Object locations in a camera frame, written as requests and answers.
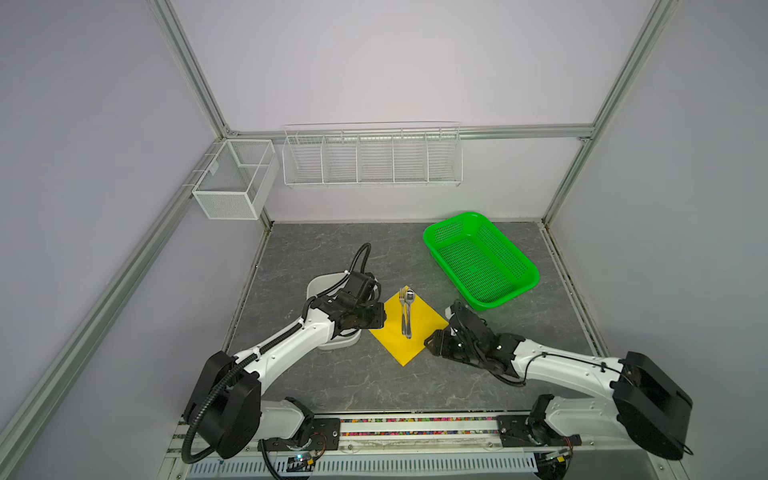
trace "green basket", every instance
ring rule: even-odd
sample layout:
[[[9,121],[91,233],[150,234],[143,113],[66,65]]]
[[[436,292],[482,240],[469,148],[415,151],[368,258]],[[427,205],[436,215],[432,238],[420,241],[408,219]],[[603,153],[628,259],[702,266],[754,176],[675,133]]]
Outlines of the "green basket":
[[[536,266],[481,214],[430,225],[424,243],[475,310],[495,308],[538,284]]]

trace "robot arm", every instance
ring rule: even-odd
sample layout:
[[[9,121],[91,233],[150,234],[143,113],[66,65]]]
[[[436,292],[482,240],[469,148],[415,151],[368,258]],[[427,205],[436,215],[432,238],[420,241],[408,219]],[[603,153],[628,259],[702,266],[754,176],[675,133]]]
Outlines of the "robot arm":
[[[520,445],[605,435],[628,437],[670,460],[690,451],[685,438],[693,402],[646,356],[629,352],[624,359],[600,358],[553,349],[511,333],[495,335],[458,300],[445,315],[449,326],[424,342],[432,355],[486,369],[511,386],[522,387],[529,379],[537,379],[591,397],[540,396],[525,424],[510,432],[526,439]]]
[[[379,329],[386,313],[379,302],[381,285],[371,273],[355,265],[364,244],[346,275],[334,286],[310,297],[303,315],[253,348],[234,357],[215,353],[207,361],[182,415],[189,424],[181,449],[185,463],[199,462],[210,453],[230,458],[258,439],[289,439],[295,445],[309,441],[313,414],[295,399],[262,402],[262,391],[309,351],[337,336],[359,329]],[[193,454],[196,433],[210,445]]]
[[[299,319],[235,356],[218,352],[208,359],[183,414],[190,426],[181,449],[184,462],[198,462],[214,451],[230,458],[254,437],[308,444],[313,414],[295,399],[262,402],[261,393],[312,349],[358,329],[384,326],[381,286],[364,267],[354,270],[366,245],[342,281],[307,300]],[[686,451],[693,403],[647,357],[633,352],[625,359],[585,356],[512,333],[497,335],[459,301],[446,317],[449,326],[425,341],[432,355],[488,370],[510,386],[537,379],[590,397],[540,396],[527,418],[511,419],[504,428],[499,417],[502,444],[563,445],[574,435],[606,435],[629,437],[663,458],[677,460]],[[210,447],[192,454],[196,433]]]

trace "white wall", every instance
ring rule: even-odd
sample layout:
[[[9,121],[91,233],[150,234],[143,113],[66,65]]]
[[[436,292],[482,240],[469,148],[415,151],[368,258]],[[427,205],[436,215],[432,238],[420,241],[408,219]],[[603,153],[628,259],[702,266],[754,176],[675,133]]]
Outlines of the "white wall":
[[[266,209],[275,221],[434,220],[468,210],[490,218],[542,218],[579,140],[470,140],[462,146],[458,187],[291,189],[280,171]],[[282,145],[276,150],[282,158]]]
[[[141,0],[0,5],[0,429],[212,140]]]
[[[259,222],[193,204],[15,480],[155,478],[260,237]]]
[[[694,401],[684,466],[763,478],[768,3],[686,0],[554,221],[611,351]]]
[[[591,123],[653,0],[175,0],[229,125]]]

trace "wire basket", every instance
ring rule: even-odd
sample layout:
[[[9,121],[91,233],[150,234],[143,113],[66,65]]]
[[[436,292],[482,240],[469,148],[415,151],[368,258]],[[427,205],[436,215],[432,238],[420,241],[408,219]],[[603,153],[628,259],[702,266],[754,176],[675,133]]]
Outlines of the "wire basket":
[[[289,187],[458,185],[463,158],[457,124],[366,130],[286,127]]]
[[[270,140],[225,140],[193,189],[210,219],[255,220],[280,162]]]

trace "vent grille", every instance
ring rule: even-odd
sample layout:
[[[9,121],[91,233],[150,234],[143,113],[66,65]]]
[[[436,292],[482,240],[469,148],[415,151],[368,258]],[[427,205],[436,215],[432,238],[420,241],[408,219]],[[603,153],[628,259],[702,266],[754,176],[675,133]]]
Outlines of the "vent grille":
[[[288,455],[273,460],[282,476],[306,477],[306,472],[285,472]],[[453,453],[430,455],[326,455],[317,462],[313,477],[344,475],[479,475],[483,473],[537,472],[534,454],[524,452]],[[207,458],[192,465],[187,478],[271,478],[261,457],[219,460]]]

